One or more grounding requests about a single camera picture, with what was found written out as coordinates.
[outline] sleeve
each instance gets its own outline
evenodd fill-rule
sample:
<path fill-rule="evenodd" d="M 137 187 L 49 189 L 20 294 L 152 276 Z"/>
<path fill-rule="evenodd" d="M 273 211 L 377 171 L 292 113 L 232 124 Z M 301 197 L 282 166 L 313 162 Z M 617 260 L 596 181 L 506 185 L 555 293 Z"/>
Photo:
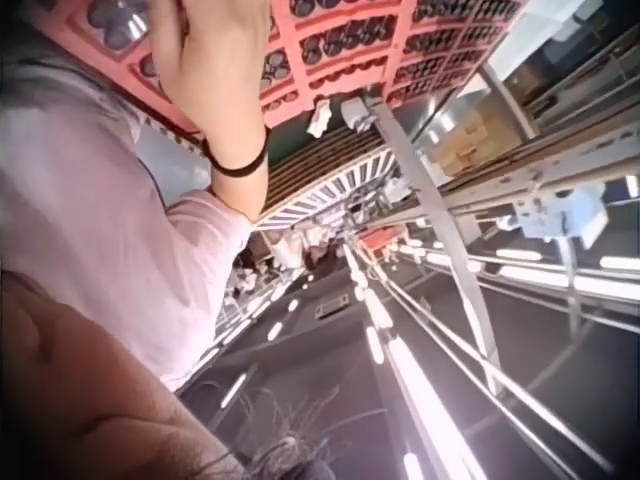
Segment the sleeve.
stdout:
<path fill-rule="evenodd" d="M 167 210 L 173 227 L 198 251 L 202 266 L 215 270 L 220 262 L 229 265 L 244 249 L 253 230 L 249 220 L 206 191 L 183 195 Z"/>

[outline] metal pole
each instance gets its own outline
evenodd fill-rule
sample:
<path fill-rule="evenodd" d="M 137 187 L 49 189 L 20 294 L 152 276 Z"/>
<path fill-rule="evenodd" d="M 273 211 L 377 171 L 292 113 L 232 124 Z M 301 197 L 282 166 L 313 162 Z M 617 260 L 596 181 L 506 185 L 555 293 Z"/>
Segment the metal pole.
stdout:
<path fill-rule="evenodd" d="M 441 267 L 436 267 L 434 265 L 429 265 L 429 269 L 432 270 L 433 272 L 442 273 L 442 274 L 445 274 L 445 275 L 451 275 L 451 271 L 446 269 L 446 268 L 441 268 Z M 507 282 L 504 282 L 500 278 L 491 278 L 490 280 L 493 280 L 495 282 L 507 283 Z M 533 303 L 535 305 L 540 305 L 542 307 L 546 307 L 546 308 L 548 308 L 550 310 L 555 310 L 557 312 L 563 312 L 563 313 L 568 313 L 569 312 L 568 307 L 564 307 L 562 305 L 558 305 L 558 304 L 553 303 L 553 302 L 548 302 L 546 300 L 542 300 L 542 299 L 536 298 L 536 297 L 530 297 L 529 295 L 525 295 L 523 293 L 512 292 L 511 290 L 508 290 L 506 288 L 498 287 L 498 286 L 493 285 L 491 283 L 483 282 L 482 280 L 478 280 L 478 283 L 480 284 L 481 287 L 488 288 L 489 290 L 492 290 L 492 291 L 494 291 L 496 293 L 501 293 L 503 295 L 508 295 L 510 297 L 517 298 L 518 300 L 524 300 L 525 302 L 530 302 L 530 303 Z M 584 311 L 580 312 L 580 316 L 583 319 L 590 320 L 590 321 L 592 321 L 594 323 L 600 323 L 600 324 L 606 325 L 608 327 L 613 327 L 613 328 L 617 328 L 619 330 L 624 330 L 625 332 L 630 332 L 630 333 L 635 333 L 636 335 L 640 335 L 640 326 L 637 326 L 637 325 L 632 325 L 630 323 L 621 322 L 619 320 L 614 320 L 614 319 L 611 319 L 611 318 L 603 317 L 602 315 L 599 315 L 599 314 L 596 315 L 596 314 L 592 314 L 592 313 L 586 313 Z"/>
<path fill-rule="evenodd" d="M 398 285 L 396 285 L 392 280 L 388 280 L 385 282 L 390 288 L 396 290 L 396 292 L 406 299 L 406 301 L 413 306 L 417 311 L 422 313 L 425 317 L 427 317 L 431 323 L 436 325 L 438 329 L 444 333 L 451 341 L 453 341 L 462 351 L 464 351 L 471 358 L 476 360 L 485 369 L 490 370 L 490 374 L 495 376 L 498 381 L 500 381 L 506 388 L 511 390 L 511 392 L 518 397 L 522 403 L 527 405 L 531 410 L 536 412 L 540 418 L 542 418 L 545 422 L 549 424 L 553 429 L 555 429 L 558 433 L 562 434 L 567 440 L 573 443 L 577 448 L 579 448 L 585 455 L 587 455 L 591 460 L 593 460 L 602 470 L 608 473 L 613 473 L 614 465 L 612 462 L 607 460 L 600 452 L 598 452 L 594 447 L 592 447 L 586 440 L 581 438 L 569 425 L 567 425 L 562 419 L 560 419 L 553 411 L 551 411 L 548 407 L 538 401 L 535 397 L 533 397 L 529 392 L 527 392 L 522 386 L 520 386 L 515 380 L 513 380 L 510 376 L 505 374 L 499 368 L 494 367 L 491 362 L 487 361 L 480 352 L 474 349 L 471 345 L 469 345 L 466 341 L 464 341 L 461 337 L 459 337 L 456 333 L 454 333 L 449 327 L 444 325 L 440 319 L 438 319 L 431 312 L 426 311 L 422 308 L 422 306 L 416 302 L 410 295 L 405 293 Z"/>
<path fill-rule="evenodd" d="M 489 389 L 480 381 L 478 378 L 469 370 L 469 368 L 456 356 L 455 353 L 447 346 L 447 344 L 442 341 L 438 335 L 436 335 L 433 330 L 425 324 L 424 321 L 428 321 L 426 318 L 420 318 L 414 311 L 410 309 L 410 307 L 400 298 L 400 296 L 392 291 L 391 288 L 385 285 L 386 290 L 389 294 L 395 298 L 395 300 L 411 315 L 414 320 L 418 323 L 418 325 L 427 332 L 431 338 L 442 348 L 445 353 L 453 360 L 453 362 L 462 370 L 467 377 L 476 385 L 480 391 L 489 399 L 491 403 L 493 403 L 507 419 L 512 423 L 516 432 L 522 437 L 522 439 L 529 444 L 529 447 L 534 450 L 536 454 L 540 454 L 540 458 L 543 462 L 547 464 L 549 469 L 556 474 L 557 478 L 571 478 L 571 479 L 579 479 L 578 474 L 568 465 L 560 456 L 558 456 L 548 445 L 546 445 L 542 439 L 540 439 L 529 427 L 527 427 L 518 417 L 516 417 L 513 412 L 511 412 L 505 405 L 502 404 L 490 391 Z M 547 462 L 547 457 L 551 459 L 554 463 Z"/>
<path fill-rule="evenodd" d="M 564 264 L 569 281 L 567 287 L 567 305 L 569 306 L 569 333 L 571 338 L 575 339 L 580 330 L 580 296 L 576 289 L 576 272 L 578 270 L 578 260 L 576 258 L 576 250 L 570 238 L 556 238 L 556 245 L 560 252 L 560 258 Z"/>
<path fill-rule="evenodd" d="M 451 257 L 453 277 L 462 296 L 464 309 L 478 349 L 494 367 L 500 370 L 500 358 L 487 305 L 475 275 L 469 271 L 467 249 L 456 221 L 447 210 L 438 188 L 418 156 L 411 140 L 389 107 L 378 100 L 377 103 L 369 102 L 369 108 L 377 118 L 378 130 L 395 153 L 396 161 L 403 175 L 410 179 L 412 185 L 417 189 L 418 199 L 424 208 L 424 213 L 429 216 L 436 235 L 445 245 L 445 250 Z M 500 393 L 502 386 L 495 382 L 489 371 L 485 370 L 485 374 L 489 389 L 495 394 Z"/>
<path fill-rule="evenodd" d="M 496 98 L 502 105 L 504 111 L 511 117 L 513 120 L 513 126 L 520 137 L 520 140 L 526 142 L 531 140 L 536 136 L 536 132 L 533 130 L 529 119 L 523 112 L 522 108 L 518 104 L 511 92 L 507 90 L 507 87 L 504 86 L 504 83 L 498 78 L 495 70 L 491 68 L 489 62 L 485 62 L 480 70 L 478 71 L 480 77 L 487 82 L 487 85 L 491 89 L 493 93 L 496 94 Z"/>

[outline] metal rod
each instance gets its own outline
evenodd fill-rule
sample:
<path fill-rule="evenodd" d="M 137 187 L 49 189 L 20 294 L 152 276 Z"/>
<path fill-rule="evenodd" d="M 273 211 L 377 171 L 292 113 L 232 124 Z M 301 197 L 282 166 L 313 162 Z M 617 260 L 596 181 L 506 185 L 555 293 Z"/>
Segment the metal rod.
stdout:
<path fill-rule="evenodd" d="M 442 274 L 446 274 L 446 275 L 451 275 L 451 271 L 445 268 L 441 268 L 441 267 L 437 267 L 434 265 L 429 265 L 429 268 L 435 272 L 439 272 Z M 493 281 L 497 281 L 497 282 L 503 282 L 503 280 L 501 278 L 491 278 L 491 280 Z M 508 295 L 510 297 L 513 298 L 517 298 L 519 300 L 524 300 L 527 302 L 531 302 L 534 303 L 536 305 L 540 305 L 542 307 L 546 307 L 549 308 L 551 310 L 556 310 L 558 312 L 563 312 L 563 313 L 567 313 L 568 312 L 568 308 L 562 305 L 558 305 L 556 303 L 553 302 L 548 302 L 546 300 L 542 300 L 539 298 L 535 298 L 535 297 L 530 297 L 528 295 L 525 295 L 523 293 L 517 293 L 517 292 L 512 292 L 511 290 L 508 289 L 504 289 L 504 288 L 500 288 L 496 285 L 492 285 L 491 283 L 487 283 L 487 282 L 483 282 L 482 280 L 479 280 L 478 283 L 480 284 L 481 287 L 484 288 L 488 288 L 489 290 L 493 290 L 494 292 L 497 293 L 502 293 L 504 295 Z M 619 320 L 613 320 L 611 318 L 607 318 L 607 317 L 603 317 L 601 315 L 595 315 L 595 314 L 591 314 L 591 313 L 586 313 L 584 311 L 580 312 L 580 316 L 586 320 L 590 320 L 592 322 L 595 323 L 600 323 L 602 325 L 606 325 L 608 327 L 613 327 L 613 328 L 617 328 L 618 330 L 624 330 L 626 332 L 630 332 L 630 333 L 635 333 L 636 335 L 640 335 L 640 325 L 632 325 L 630 323 L 626 323 L 626 322 L 621 322 Z"/>
<path fill-rule="evenodd" d="M 467 267 L 469 263 L 467 249 L 456 221 L 447 210 L 438 187 L 393 112 L 385 103 L 367 101 L 369 109 L 376 116 L 376 126 L 380 134 L 395 153 L 396 161 L 403 175 L 417 189 L 418 199 L 425 213 L 429 215 L 436 235 L 445 244 L 445 249 L 451 257 L 453 278 L 460 294 L 466 300 L 464 302 L 465 312 L 478 348 L 483 355 L 486 355 L 490 363 L 499 367 L 500 356 L 487 305 L 475 275 Z M 489 388 L 494 393 L 498 393 L 502 386 L 496 383 L 488 372 L 486 373 Z"/>
<path fill-rule="evenodd" d="M 607 182 L 610 180 L 616 180 L 626 175 L 634 175 L 638 173 L 640 173 L 640 156 L 634 156 L 634 157 L 622 160 L 618 163 L 609 164 L 601 168 L 595 168 L 587 172 L 578 173 L 575 175 L 571 175 L 569 177 L 564 177 L 562 179 L 550 181 L 549 183 L 540 185 L 540 187 L 536 190 L 536 192 L 550 193 L 550 192 L 557 192 L 560 190 L 571 190 L 585 183 L 594 182 L 594 181 Z M 449 194 L 445 194 L 444 195 L 445 201 L 453 193 L 458 193 L 458 191 L 453 191 Z M 498 195 L 490 199 L 474 201 L 472 203 L 467 203 L 467 204 L 453 205 L 449 209 L 449 212 L 454 216 L 466 215 L 469 213 L 481 213 L 493 207 L 515 203 L 516 201 L 521 200 L 522 198 L 527 197 L 529 195 L 531 195 L 531 192 L 529 192 L 526 188 L 523 187 L 521 190 L 510 192 L 504 195 Z M 387 226 L 387 225 L 392 225 L 396 223 L 414 222 L 420 218 L 425 218 L 425 217 L 428 217 L 428 214 L 424 211 L 424 209 L 421 206 L 417 206 L 401 212 L 397 212 L 391 217 L 383 218 L 375 222 L 372 222 L 369 226 L 380 227 L 380 226 Z"/>
<path fill-rule="evenodd" d="M 443 324 L 435 315 L 431 312 L 424 310 L 422 306 L 416 302 L 410 295 L 406 294 L 400 287 L 398 287 L 392 280 L 387 280 L 387 283 L 391 288 L 394 288 L 398 294 L 403 296 L 413 307 L 425 315 L 434 325 L 436 325 L 442 333 L 444 333 L 451 341 L 453 341 L 460 349 L 462 349 L 467 355 L 480 363 L 485 369 L 489 370 L 495 378 L 500 381 L 506 388 L 520 398 L 520 400 L 527 405 L 531 410 L 536 412 L 540 418 L 546 421 L 549 426 L 554 428 L 557 432 L 562 434 L 577 448 L 579 448 L 585 455 L 591 458 L 602 470 L 607 473 L 613 473 L 614 465 L 607 460 L 600 452 L 592 447 L 586 440 L 581 438 L 571 426 L 567 425 L 562 419 L 560 419 L 553 411 L 547 406 L 542 404 L 539 400 L 529 394 L 523 387 L 521 387 L 510 376 L 505 374 L 499 368 L 494 367 L 491 362 L 487 361 L 484 356 L 478 352 L 475 348 L 469 345 L 465 340 L 460 338 L 449 327 Z"/>
<path fill-rule="evenodd" d="M 443 254 L 442 250 L 435 250 L 435 249 L 426 248 L 426 247 L 420 247 L 420 248 L 427 253 L 438 253 L 440 255 Z M 566 271 L 563 265 L 558 265 L 554 263 L 527 262 L 525 260 L 514 260 L 510 258 L 490 257 L 488 255 L 473 255 L 473 254 L 469 254 L 469 259 L 476 260 L 478 262 L 496 263 L 499 265 L 513 265 L 516 267 L 532 268 L 535 270 L 548 270 L 552 272 L 562 272 L 562 273 Z M 576 270 L 576 275 L 603 277 L 607 279 L 630 280 L 633 282 L 640 282 L 640 273 L 633 272 L 633 271 L 615 271 L 615 270 L 597 270 L 592 268 L 578 268 Z"/>
<path fill-rule="evenodd" d="M 418 325 L 427 332 L 431 338 L 442 348 L 445 353 L 453 360 L 453 362 L 464 372 L 464 374 L 469 377 L 469 379 L 473 382 L 473 384 L 480 389 L 480 391 L 489 399 L 491 403 L 493 403 L 507 419 L 513 424 L 516 431 L 522 434 L 524 438 L 530 440 L 536 447 L 538 447 L 542 452 L 551 458 L 556 465 L 558 465 L 564 473 L 567 474 L 568 478 L 579 479 L 579 475 L 568 465 L 559 455 L 557 455 L 547 444 L 545 444 L 529 427 L 527 427 L 516 415 L 514 415 L 506 406 L 502 404 L 490 391 L 489 389 L 480 381 L 478 378 L 471 372 L 471 370 L 456 356 L 455 353 L 447 346 L 447 344 L 442 341 L 442 339 L 428 326 L 424 323 L 423 319 L 419 318 L 418 315 L 411 310 L 411 308 L 400 298 L 400 296 L 392 291 L 387 285 L 384 285 L 385 289 L 389 292 L 393 298 L 411 315 L 414 320 L 418 323 Z"/>
<path fill-rule="evenodd" d="M 571 338 L 576 338 L 580 329 L 580 294 L 576 289 L 576 272 L 578 270 L 578 259 L 576 250 L 570 238 L 556 238 L 556 245 L 560 252 L 563 266 L 567 275 L 567 305 L 569 306 L 569 333 Z"/>
<path fill-rule="evenodd" d="M 485 62 L 485 64 L 480 67 L 478 73 L 495 94 L 503 110 L 511 117 L 512 125 L 515 127 L 520 140 L 526 142 L 533 139 L 536 136 L 536 132 L 533 130 L 522 107 L 518 105 L 518 102 L 513 98 L 511 92 L 507 90 L 507 87 L 505 87 L 504 83 L 498 78 L 498 75 L 491 65 L 489 65 L 489 62 Z"/>

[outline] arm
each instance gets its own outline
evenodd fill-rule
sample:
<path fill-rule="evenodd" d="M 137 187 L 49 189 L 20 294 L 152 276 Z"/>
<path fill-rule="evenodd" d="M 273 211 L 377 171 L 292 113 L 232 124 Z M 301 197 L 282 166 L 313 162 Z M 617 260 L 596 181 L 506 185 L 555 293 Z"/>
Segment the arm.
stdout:
<path fill-rule="evenodd" d="M 195 480 L 239 471 L 97 323 L 11 275 L 3 281 L 3 414 L 7 407 L 17 417 L 64 478 Z"/>
<path fill-rule="evenodd" d="M 266 141 L 260 79 L 269 2 L 154 0 L 151 5 L 151 46 L 165 92 L 202 130 L 222 167 L 249 165 Z M 255 223 L 267 194 L 267 163 L 243 178 L 214 171 L 210 192 Z"/>

